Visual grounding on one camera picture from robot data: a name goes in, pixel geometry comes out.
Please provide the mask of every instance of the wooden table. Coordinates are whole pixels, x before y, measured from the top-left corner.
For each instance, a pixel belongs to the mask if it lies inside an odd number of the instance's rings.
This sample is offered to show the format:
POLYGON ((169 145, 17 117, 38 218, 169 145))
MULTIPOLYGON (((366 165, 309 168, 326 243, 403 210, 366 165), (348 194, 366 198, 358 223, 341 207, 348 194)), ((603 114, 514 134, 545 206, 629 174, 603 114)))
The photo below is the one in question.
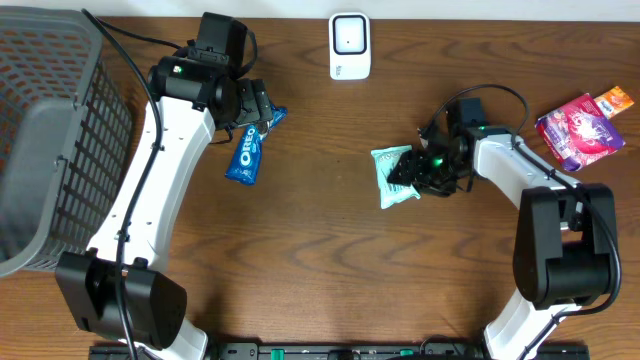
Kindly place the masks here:
MULTIPOLYGON (((118 18, 115 25, 183 43, 199 19, 118 18)), ((258 183, 224 178, 236 141, 207 148, 178 216, 168 275, 189 294, 188 318, 214 334, 264 342, 418 342, 476 337, 514 291, 517 211, 498 189, 379 206, 372 149, 418 145, 416 128, 456 91, 511 86, 536 116, 620 85, 640 100, 636 24, 372 21, 364 81, 328 74, 326 20, 245 23, 258 38, 252 78, 289 116, 264 144, 258 183)), ((118 36, 144 73, 171 49, 118 36)), ((116 52, 104 56, 137 121, 140 86, 116 52)), ((476 95, 495 124, 516 126, 517 100, 476 95)), ((624 278, 606 313, 571 319, 552 339, 582 341, 592 359, 640 357, 640 106, 613 120, 627 145, 574 174, 616 195, 624 278)), ((528 145, 550 163, 533 130, 528 145)), ((0 281, 1 359, 85 359, 101 339, 79 331, 53 274, 0 281)))

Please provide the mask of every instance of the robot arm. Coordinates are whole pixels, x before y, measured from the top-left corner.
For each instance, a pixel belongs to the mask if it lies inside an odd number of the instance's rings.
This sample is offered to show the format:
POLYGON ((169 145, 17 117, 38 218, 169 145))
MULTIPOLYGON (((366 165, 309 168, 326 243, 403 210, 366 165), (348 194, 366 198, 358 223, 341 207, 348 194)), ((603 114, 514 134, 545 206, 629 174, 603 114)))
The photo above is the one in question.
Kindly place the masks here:
MULTIPOLYGON (((231 129, 249 124, 264 128, 273 118, 262 80, 237 80, 252 64, 241 67, 246 33, 232 18, 205 13, 198 40, 182 51, 186 58, 164 57, 149 76, 164 132, 127 229, 123 286, 131 338, 155 358, 200 360, 207 350, 206 334, 184 317, 186 291, 162 274, 193 169, 216 129, 231 136, 231 129)), ((140 143, 107 219, 86 254, 64 253, 56 268, 78 327, 120 341, 125 336, 115 292, 119 231, 149 154, 158 147, 157 119, 150 104, 146 110, 140 143)))
MULTIPOLYGON (((526 145, 520 145, 520 147, 536 161, 551 168, 526 145)), ((513 149, 510 134, 488 136, 477 141, 473 163, 476 173, 493 182, 518 209, 520 209, 523 190, 536 187, 551 190, 564 189, 563 185, 547 177, 538 167, 513 149)), ((564 174, 558 174, 558 176, 574 186, 579 184, 576 179, 564 174)), ((578 203, 576 212, 579 213, 581 208, 581 204, 578 203)), ((568 223, 562 222, 560 228, 568 229, 568 223)), ((528 346, 543 331, 554 315, 580 308, 579 305, 568 303, 537 310, 533 303, 525 299, 516 289, 498 318, 484 330, 484 341, 491 358, 517 359, 525 346, 528 346)), ((536 357, 538 346, 529 350, 527 359, 536 357)))

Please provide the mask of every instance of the white plug-in device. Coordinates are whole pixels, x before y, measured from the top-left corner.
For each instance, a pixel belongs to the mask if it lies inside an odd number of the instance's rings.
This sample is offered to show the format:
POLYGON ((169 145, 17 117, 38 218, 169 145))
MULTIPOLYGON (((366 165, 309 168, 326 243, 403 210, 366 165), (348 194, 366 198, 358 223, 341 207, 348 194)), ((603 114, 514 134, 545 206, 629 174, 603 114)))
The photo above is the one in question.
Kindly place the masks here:
POLYGON ((334 80, 365 79, 371 72, 371 26, 358 12, 329 19, 329 73, 334 80))

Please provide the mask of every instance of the snack package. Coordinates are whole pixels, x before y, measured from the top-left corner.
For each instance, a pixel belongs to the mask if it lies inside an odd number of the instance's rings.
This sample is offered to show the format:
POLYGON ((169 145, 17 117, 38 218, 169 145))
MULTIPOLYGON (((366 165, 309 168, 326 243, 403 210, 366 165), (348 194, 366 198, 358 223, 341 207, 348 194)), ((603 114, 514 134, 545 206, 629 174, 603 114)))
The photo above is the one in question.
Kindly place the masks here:
POLYGON ((539 118, 536 129, 567 171, 580 170, 624 145, 589 94, 539 118))
POLYGON ((267 138, 276 125, 287 116, 286 108, 277 108, 271 104, 273 120, 267 121, 264 131, 259 126, 249 125, 238 143, 236 152, 231 158, 231 164, 224 176, 244 185, 255 185, 262 161, 262 142, 267 138))
POLYGON ((376 164, 378 187, 380 188, 380 207, 382 209, 403 202, 410 197, 420 199, 420 193, 418 193, 413 185, 402 186, 387 182, 387 177, 398 164, 400 156, 407 151, 411 151, 411 145, 371 151, 371 156, 373 156, 376 164))
POLYGON ((633 105, 633 100, 619 86, 593 99, 607 119, 620 114, 633 105))

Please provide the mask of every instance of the black cable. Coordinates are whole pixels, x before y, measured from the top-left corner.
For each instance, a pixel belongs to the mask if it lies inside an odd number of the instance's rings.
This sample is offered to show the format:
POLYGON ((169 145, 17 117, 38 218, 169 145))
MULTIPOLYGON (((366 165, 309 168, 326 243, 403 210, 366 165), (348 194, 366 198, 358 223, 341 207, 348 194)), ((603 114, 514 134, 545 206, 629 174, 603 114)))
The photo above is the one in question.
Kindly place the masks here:
POLYGON ((447 341, 449 341, 449 343, 451 344, 451 346, 453 347, 453 349, 456 351, 456 354, 458 354, 458 356, 462 356, 462 353, 460 352, 460 350, 458 350, 458 347, 456 346, 456 344, 453 342, 453 339, 451 339, 450 337, 446 336, 446 335, 440 335, 440 334, 436 334, 436 335, 431 335, 428 338, 426 338, 422 344, 420 344, 420 349, 419 349, 419 353, 420 355, 423 355, 425 353, 426 346, 429 345, 430 343, 433 342, 433 339, 435 338, 443 338, 446 339, 447 341))
POLYGON ((154 43, 154 44, 169 46, 169 47, 172 47, 172 48, 178 49, 178 50, 182 49, 182 46, 180 46, 178 44, 175 44, 175 43, 172 43, 170 41, 158 40, 158 39, 154 39, 154 38, 151 38, 151 37, 134 34, 134 33, 129 32, 127 30, 123 30, 123 29, 120 29, 119 27, 111 25, 111 24, 109 24, 108 22, 106 22, 106 21, 104 21, 102 19, 96 18, 96 20, 99 21, 100 24, 102 24, 102 26, 104 26, 106 28, 109 28, 109 29, 111 29, 111 30, 113 30, 115 32, 119 32, 120 34, 132 37, 134 39, 138 39, 138 40, 142 40, 142 41, 146 41, 146 42, 150 42, 150 43, 154 43))
POLYGON ((133 210, 136 207, 136 203, 138 202, 138 198, 140 197, 140 193, 142 192, 142 188, 149 177, 149 173, 151 172, 151 168, 153 167, 153 162, 158 155, 158 151, 160 150, 162 144, 162 122, 160 120, 160 112, 158 111, 158 106, 156 102, 153 101, 151 97, 151 93, 149 92, 149 88, 147 87, 146 80, 140 69, 136 66, 136 64, 131 60, 131 57, 127 54, 127 52, 122 48, 122 46, 118 43, 118 41, 102 26, 100 21, 96 19, 89 11, 86 9, 82 9, 82 13, 91 21, 91 23, 102 33, 102 35, 109 40, 111 45, 118 51, 120 56, 124 59, 124 61, 131 67, 133 73, 136 75, 136 78, 142 84, 145 94, 149 98, 149 104, 151 105, 151 110, 153 111, 153 117, 156 122, 156 139, 151 147, 151 154, 149 155, 149 160, 147 160, 147 164, 145 165, 142 175, 140 176, 140 180, 136 185, 135 190, 133 191, 133 195, 131 196, 131 201, 129 202, 129 206, 127 207, 127 212, 124 215, 122 221, 122 227, 118 233, 118 246, 116 250, 116 301, 118 303, 118 311, 120 313, 120 320, 122 321, 122 328, 124 330, 125 340, 127 341, 127 346, 129 347, 129 356, 132 360, 138 359, 138 354, 136 353, 135 344, 133 343, 133 335, 131 332, 131 324, 129 323, 129 312, 127 311, 126 300, 124 296, 125 288, 124 281, 122 278, 122 271, 124 270, 124 245, 129 240, 129 235, 127 230, 129 228, 129 224, 131 221, 131 216, 133 215, 133 210))
POLYGON ((518 126, 518 128, 516 129, 515 132, 511 133, 511 145, 513 146, 513 148, 520 154, 522 155, 525 159, 527 159, 527 161, 529 161, 530 163, 532 163, 535 167, 537 167, 538 169, 540 169, 547 177, 549 177, 550 179, 555 180, 556 182, 558 182, 559 184, 561 184, 562 186, 564 186, 567 191, 576 198, 576 200, 580 203, 582 203, 583 207, 588 211, 588 213, 595 218, 596 222, 600 225, 600 227, 604 230, 605 235, 607 237, 607 244, 609 245, 609 249, 611 250, 611 255, 613 258, 613 267, 614 267, 614 272, 613 272, 613 285, 611 288, 611 292, 609 293, 609 296, 607 297, 607 299, 600 305, 595 306, 593 308, 589 308, 589 309, 582 309, 582 310, 576 310, 576 311, 562 311, 557 313, 556 315, 551 317, 551 321, 549 321, 549 323, 543 328, 543 330, 534 338, 534 340, 528 345, 525 346, 524 351, 522 352, 522 354, 520 355, 520 357, 518 358, 518 360, 524 360, 527 355, 529 354, 529 352, 535 348, 536 346, 538 346, 540 344, 540 342, 542 342, 542 340, 549 334, 549 332, 554 328, 554 326, 557 326, 560 324, 560 321, 565 318, 565 317, 569 317, 569 316, 582 316, 582 315, 593 315, 593 314, 597 314, 599 312, 602 312, 606 309, 608 309, 611 305, 613 305, 613 303, 615 302, 616 298, 618 297, 618 294, 620 293, 620 286, 622 283, 622 265, 620 263, 620 254, 618 252, 618 248, 616 246, 615 243, 615 237, 613 236, 613 233, 611 232, 611 229, 609 228, 609 226, 607 225, 606 221, 604 220, 604 218, 602 217, 602 214, 600 214, 600 212, 591 204, 591 202, 578 190, 576 190, 576 188, 569 184, 567 181, 565 181, 564 179, 562 179, 561 177, 559 177, 558 175, 556 175, 556 171, 554 168, 548 169, 546 168, 546 166, 542 165, 541 163, 539 163, 536 159, 534 159, 532 156, 530 156, 528 153, 526 153, 524 150, 522 150, 522 148, 520 148, 520 142, 517 141, 517 136, 520 133, 520 131, 522 130, 522 128, 524 127, 524 125, 527 123, 527 120, 529 119, 529 115, 531 113, 530 109, 529 109, 529 104, 527 103, 527 100, 520 95, 517 91, 504 86, 504 85, 498 85, 498 84, 481 84, 481 85, 476 85, 476 86, 472 86, 470 88, 464 89, 462 91, 459 91, 457 94, 453 95, 452 97, 450 97, 442 106, 440 106, 440 108, 434 113, 434 115, 431 117, 431 120, 429 122, 429 124, 422 129, 421 135, 423 134, 427 134, 430 131, 435 131, 434 125, 435 122, 438 118, 438 116, 440 116, 440 114, 442 113, 442 111, 444 111, 447 106, 449 106, 449 104, 451 104, 451 102, 453 102, 454 100, 456 100, 458 97, 474 91, 474 90, 478 90, 478 89, 483 89, 483 88, 496 88, 496 89, 502 89, 508 93, 511 93, 512 95, 514 95, 515 97, 517 97, 521 102, 522 102, 522 106, 524 107, 524 118, 522 119, 522 122, 520 123, 520 126, 518 126))
POLYGON ((444 104, 442 104, 442 106, 440 106, 440 108, 438 108, 438 110, 436 110, 436 112, 433 114, 433 116, 431 117, 431 120, 429 120, 429 124, 423 129, 424 132, 428 132, 430 130, 432 130, 433 126, 436 123, 436 120, 438 119, 438 116, 440 116, 440 114, 447 108, 447 106, 449 106, 454 100, 456 100, 457 98, 459 98, 460 96, 471 92, 471 91, 475 91, 475 90, 479 90, 479 89, 486 89, 486 88, 493 88, 493 89, 500 89, 500 90, 504 90, 508 93, 511 93, 513 96, 517 97, 520 101, 522 101, 522 104, 524 105, 525 108, 525 115, 524 115, 524 119, 526 121, 526 119, 529 118, 529 105, 527 104, 527 100, 520 95, 517 91, 513 90, 510 87, 504 86, 504 85, 499 85, 499 84, 480 84, 480 85, 476 85, 476 86, 472 86, 470 88, 466 88, 462 91, 459 91, 458 93, 456 93, 455 95, 453 95, 452 97, 450 97, 447 101, 445 101, 444 104))
POLYGON ((237 79, 245 76, 258 60, 258 42, 256 41, 256 34, 253 31, 249 31, 249 38, 251 39, 251 46, 253 46, 253 58, 240 68, 240 71, 236 75, 237 79))

